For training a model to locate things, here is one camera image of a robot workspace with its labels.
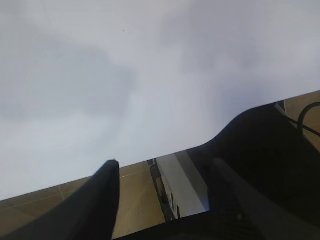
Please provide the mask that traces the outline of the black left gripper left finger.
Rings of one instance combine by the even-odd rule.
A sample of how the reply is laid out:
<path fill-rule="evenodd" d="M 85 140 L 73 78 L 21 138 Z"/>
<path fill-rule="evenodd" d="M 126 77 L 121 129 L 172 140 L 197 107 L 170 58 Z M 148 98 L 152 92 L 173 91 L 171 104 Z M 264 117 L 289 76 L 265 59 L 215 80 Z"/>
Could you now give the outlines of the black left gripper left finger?
<path fill-rule="evenodd" d="M 120 202 L 120 169 L 108 160 L 82 187 L 4 240 L 110 240 Z"/>

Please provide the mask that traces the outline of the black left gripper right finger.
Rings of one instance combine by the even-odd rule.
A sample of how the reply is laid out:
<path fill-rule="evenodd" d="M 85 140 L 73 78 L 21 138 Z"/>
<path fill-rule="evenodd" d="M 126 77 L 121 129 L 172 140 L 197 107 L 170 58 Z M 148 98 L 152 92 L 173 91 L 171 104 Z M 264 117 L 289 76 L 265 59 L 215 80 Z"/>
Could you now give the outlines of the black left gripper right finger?
<path fill-rule="evenodd" d="M 213 183 L 221 188 L 222 203 L 231 197 L 249 215 L 266 240 L 318 240 L 320 229 L 285 211 L 263 196 L 219 158 L 211 161 Z"/>

